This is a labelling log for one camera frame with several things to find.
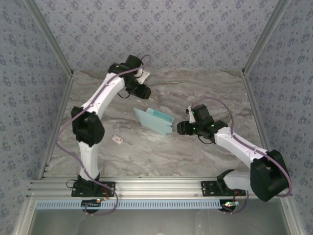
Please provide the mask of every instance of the light blue cloth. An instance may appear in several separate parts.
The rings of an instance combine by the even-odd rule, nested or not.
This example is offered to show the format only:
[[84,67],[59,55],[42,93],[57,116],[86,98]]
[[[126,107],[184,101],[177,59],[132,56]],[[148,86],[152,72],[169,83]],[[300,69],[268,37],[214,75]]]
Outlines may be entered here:
[[140,124],[164,136],[172,133],[172,124],[174,118],[158,110],[148,108],[145,112],[134,108]]

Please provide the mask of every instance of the wire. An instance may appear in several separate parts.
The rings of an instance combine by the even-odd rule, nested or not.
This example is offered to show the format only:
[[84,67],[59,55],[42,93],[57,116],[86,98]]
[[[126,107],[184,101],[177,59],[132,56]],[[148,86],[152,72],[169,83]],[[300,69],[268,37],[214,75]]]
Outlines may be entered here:
[[121,96],[119,93],[117,93],[117,95],[118,95],[119,97],[121,97],[122,99],[127,99],[128,97],[130,97],[130,96],[131,96],[131,94],[128,94],[128,96],[123,97],[123,96]]
[[[147,63],[147,65],[149,66],[149,65],[151,64],[151,60],[152,60],[152,58],[151,58],[150,55],[144,55],[144,56],[141,58],[141,60],[143,60],[143,59],[146,58],[146,57],[149,58],[149,61],[148,61],[148,63]],[[102,187],[104,187],[104,188],[110,190],[110,191],[113,192],[113,194],[115,195],[115,197],[116,197],[116,203],[115,203],[114,207],[113,207],[110,211],[108,211],[108,212],[95,214],[96,216],[107,215],[107,214],[111,214],[112,212],[114,212],[114,211],[116,210],[117,206],[118,206],[118,195],[117,195],[116,191],[113,190],[111,187],[109,187],[109,186],[107,186],[107,185],[105,185],[105,184],[103,184],[103,183],[101,183],[101,182],[99,182],[99,181],[94,180],[94,179],[89,175],[89,173],[86,171],[86,168],[85,168],[85,166],[84,166],[82,160],[81,160],[75,153],[70,152],[70,151],[68,151],[67,149],[63,148],[63,147],[59,144],[58,140],[59,140],[59,138],[60,138],[60,135],[65,131],[65,129],[67,129],[67,128],[72,124],[72,122],[73,122],[74,120],[76,120],[78,117],[80,117],[82,114],[84,114],[84,113],[90,108],[90,106],[97,100],[97,98],[98,98],[99,95],[103,92],[103,90],[104,90],[115,78],[117,78],[117,77],[119,77],[119,76],[122,76],[122,75],[125,75],[125,74],[128,74],[128,73],[131,73],[131,72],[134,72],[134,71],[138,71],[139,69],[143,69],[143,68],[144,68],[144,66],[142,65],[142,66],[139,66],[139,67],[136,68],[136,69],[132,69],[132,70],[128,70],[128,71],[125,71],[125,72],[121,72],[121,73],[119,73],[119,74],[114,75],[112,78],[110,78],[110,79],[108,80],[108,82],[107,82],[107,83],[100,89],[100,91],[95,95],[95,97],[93,98],[93,100],[91,101],[91,103],[90,103],[86,108],[84,108],[79,114],[77,114],[76,116],[74,116],[73,118],[71,118],[69,121],[67,121],[67,122],[65,123],[65,125],[61,128],[61,130],[59,131],[59,133],[57,134],[57,136],[56,136],[55,144],[59,147],[59,149],[61,149],[61,150],[62,150],[63,152],[65,152],[65,153],[71,155],[72,157],[74,157],[74,158],[79,162],[79,164],[81,165],[81,167],[82,167],[84,173],[87,175],[87,177],[88,177],[92,182],[94,182],[95,184],[98,184],[98,185],[100,185],[100,186],[102,186]]]
[[241,203],[241,195],[240,193],[235,189],[235,194],[239,195],[240,196],[240,201],[239,201],[239,204]]
[[198,135],[198,139],[199,139],[202,143],[204,143],[204,144],[212,144],[212,143],[213,143],[213,142],[211,142],[211,143],[205,143],[205,142],[203,142],[203,140],[200,139],[200,135]]
[[68,188],[73,188],[73,187],[69,187],[69,186],[67,185],[69,181],[75,181],[75,182],[77,182],[77,180],[68,180],[68,181],[65,183],[65,185],[66,185]]
[[109,198],[108,191],[106,188],[101,188],[100,190],[103,190],[104,192],[106,192],[106,196],[107,196],[107,198]]
[[230,126],[230,133],[232,135],[232,137],[234,138],[234,140],[236,140],[238,143],[240,143],[241,145],[243,145],[244,147],[250,149],[250,150],[253,150],[255,151],[256,153],[258,154],[261,154],[263,157],[266,157],[269,161],[271,161],[272,163],[274,163],[275,166],[277,166],[280,171],[284,174],[284,176],[286,177],[287,181],[288,181],[288,185],[289,185],[289,188],[288,188],[288,192],[286,194],[283,194],[283,195],[276,195],[277,197],[288,197],[291,195],[292,193],[292,182],[291,182],[291,178],[290,176],[288,175],[288,173],[285,171],[285,169],[283,169],[283,167],[277,162],[275,161],[272,157],[270,157],[269,155],[267,155],[266,153],[263,153],[261,152],[260,150],[257,150],[257,149],[254,149],[254,147],[242,142],[240,139],[237,138],[237,136],[234,134],[234,117],[233,117],[233,114],[231,112],[231,110],[228,108],[228,106],[223,102],[221,101],[220,99],[217,99],[215,97],[210,97],[210,96],[205,96],[201,99],[199,99],[198,101],[196,101],[193,105],[192,105],[192,108],[198,104],[199,102],[203,101],[203,100],[206,100],[206,99],[212,99],[212,100],[216,100],[218,102],[220,102],[228,111],[229,113],[229,116],[230,116],[230,119],[231,119],[231,126]]
[[143,76],[143,70],[142,70],[142,72],[141,72],[141,75],[139,76],[139,77],[136,77],[136,76],[134,76],[136,79],[139,79],[139,78],[141,78]]

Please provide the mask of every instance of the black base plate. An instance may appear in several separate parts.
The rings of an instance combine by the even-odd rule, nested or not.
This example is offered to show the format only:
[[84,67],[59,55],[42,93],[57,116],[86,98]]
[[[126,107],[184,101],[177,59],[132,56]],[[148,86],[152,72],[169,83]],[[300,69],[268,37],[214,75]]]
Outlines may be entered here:
[[245,196],[246,191],[237,189],[238,194],[235,193],[235,190],[227,189],[222,192],[217,186],[217,181],[202,181],[202,196],[203,197],[220,197],[220,196]]
[[[115,182],[100,182],[104,185],[107,185],[111,187],[113,190],[115,190]],[[89,190],[86,190],[83,185],[81,185],[79,182],[75,182],[73,184],[72,189],[72,197],[107,197],[106,192],[108,193],[108,197],[114,197],[114,193],[107,189],[100,186],[97,192],[91,193]]]

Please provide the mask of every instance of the metal edge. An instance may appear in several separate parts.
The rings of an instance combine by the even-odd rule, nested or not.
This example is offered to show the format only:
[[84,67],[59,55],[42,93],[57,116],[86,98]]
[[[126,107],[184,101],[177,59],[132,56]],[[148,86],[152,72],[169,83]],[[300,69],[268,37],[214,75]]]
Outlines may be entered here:
[[52,51],[54,52],[55,56],[57,57],[59,63],[61,64],[65,73],[70,76],[72,74],[70,65],[64,56],[59,44],[57,43],[55,37],[52,34],[48,24],[45,21],[44,16],[42,15],[38,5],[34,0],[23,0],[25,5],[27,6],[28,10],[30,11],[31,15],[33,16],[35,22],[39,26],[41,32],[43,33],[46,41],[49,43]]
[[20,214],[15,221],[13,235],[28,234],[35,213],[37,199],[26,199],[20,209]]
[[[69,178],[33,180],[26,193],[36,199],[73,199],[66,187]],[[215,181],[215,177],[155,177],[155,178],[100,178],[116,182],[115,191],[120,199],[232,199],[232,197],[203,197],[201,181]]]
[[261,114],[260,114],[258,105],[256,103],[255,97],[253,95],[250,81],[245,75],[243,75],[243,80],[244,80],[244,85],[246,87],[246,93],[248,95],[248,99],[249,99],[249,102],[250,102],[250,105],[252,108],[252,113],[254,116],[256,127],[257,127],[258,132],[259,132],[261,143],[265,149],[270,149],[270,145],[269,145],[269,141],[268,141],[268,138],[266,135],[265,127],[263,125]]
[[246,75],[250,73],[252,67],[258,60],[263,48],[267,44],[290,2],[291,0],[278,0],[243,68]]
[[44,155],[43,162],[41,164],[41,168],[40,168],[40,171],[39,171],[38,179],[42,179],[43,178],[44,173],[45,173],[46,165],[47,165],[48,162],[50,162],[51,156],[53,154],[55,138],[56,138],[56,135],[58,134],[58,131],[59,131],[60,126],[61,126],[61,121],[62,121],[62,118],[63,118],[63,114],[64,114],[64,111],[65,111],[65,108],[67,106],[67,100],[68,100],[68,97],[69,97],[69,94],[70,94],[70,90],[72,88],[72,84],[73,84],[73,76],[71,75],[69,77],[68,82],[67,82],[66,87],[65,87],[65,92],[64,92],[64,95],[63,95],[62,100],[61,100],[61,105],[59,107],[59,111],[58,111],[58,114],[57,114],[57,117],[56,117],[56,121],[55,121],[53,129],[52,129],[52,133],[51,133],[51,136],[50,136],[50,139],[49,139],[49,143],[48,143],[47,149],[45,151],[45,155]]
[[[260,135],[261,143],[265,149],[270,149],[270,144],[266,135],[265,127],[262,122],[260,111],[256,103],[255,97],[253,95],[252,87],[249,81],[249,78],[246,75],[243,75],[244,84],[248,94],[248,99],[250,101],[252,112],[254,115],[255,123],[258,128]],[[299,211],[296,207],[294,198],[281,198],[282,207],[285,213],[285,218],[287,220],[290,232],[292,235],[306,235],[303,223],[300,218]]]
[[306,235],[294,197],[281,198],[282,207],[292,235]]

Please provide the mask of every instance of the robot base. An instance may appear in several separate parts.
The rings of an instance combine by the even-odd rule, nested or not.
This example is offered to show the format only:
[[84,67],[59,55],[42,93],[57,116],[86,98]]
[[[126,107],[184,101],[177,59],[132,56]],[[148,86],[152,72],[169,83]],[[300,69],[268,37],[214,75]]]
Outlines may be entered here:
[[229,189],[223,178],[228,173],[232,172],[233,169],[227,170],[220,174],[217,177],[217,181],[202,181],[201,187],[202,187],[202,195],[203,197],[219,197],[219,196],[245,196],[246,191],[240,190],[240,189]]
[[[99,181],[100,175],[97,176],[95,180]],[[106,182],[101,181],[100,183],[111,187],[115,190],[115,182]],[[106,197],[114,197],[114,194],[111,190],[107,188],[103,188],[100,185],[83,179],[81,176],[78,176],[77,181],[73,184],[72,188],[72,197],[98,197],[98,198],[106,198]]]

